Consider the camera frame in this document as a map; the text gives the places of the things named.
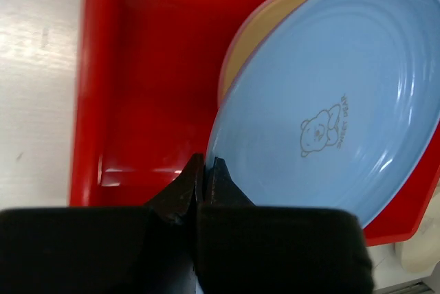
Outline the red plastic bin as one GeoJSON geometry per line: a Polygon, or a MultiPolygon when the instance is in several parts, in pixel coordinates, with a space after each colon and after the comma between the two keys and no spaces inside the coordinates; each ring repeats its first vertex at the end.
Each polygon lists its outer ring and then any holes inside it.
{"type": "MultiPolygon", "coordinates": [[[[308,0],[85,0],[69,202],[138,205],[206,152],[242,66],[308,0]]],[[[367,243],[410,238],[439,179],[439,124],[367,243]]]]}

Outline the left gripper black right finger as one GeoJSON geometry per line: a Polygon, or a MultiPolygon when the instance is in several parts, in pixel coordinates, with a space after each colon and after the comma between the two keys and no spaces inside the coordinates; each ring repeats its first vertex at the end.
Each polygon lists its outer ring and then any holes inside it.
{"type": "Polygon", "coordinates": [[[345,211],[257,207],[215,159],[197,208],[204,293],[372,293],[373,263],[345,211]]]}

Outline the blue plate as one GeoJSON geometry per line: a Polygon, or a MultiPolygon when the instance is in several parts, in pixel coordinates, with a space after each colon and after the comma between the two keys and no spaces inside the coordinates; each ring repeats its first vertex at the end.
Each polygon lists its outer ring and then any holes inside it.
{"type": "Polygon", "coordinates": [[[439,124],[439,0],[308,0],[242,66],[212,127],[256,205],[330,207],[367,226],[439,124]]]}

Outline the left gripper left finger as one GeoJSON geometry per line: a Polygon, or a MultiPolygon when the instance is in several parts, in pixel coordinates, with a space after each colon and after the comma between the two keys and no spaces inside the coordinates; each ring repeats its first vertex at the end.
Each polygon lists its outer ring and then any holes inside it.
{"type": "Polygon", "coordinates": [[[197,293],[193,155],[159,194],[133,207],[1,212],[2,293],[197,293]]]}

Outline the cream plate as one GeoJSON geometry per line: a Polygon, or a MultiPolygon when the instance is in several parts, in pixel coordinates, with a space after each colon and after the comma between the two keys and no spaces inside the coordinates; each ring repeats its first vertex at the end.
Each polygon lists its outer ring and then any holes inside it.
{"type": "Polygon", "coordinates": [[[419,228],[408,240],[395,244],[402,268],[421,273],[439,262],[439,185],[427,206],[419,228]]]}

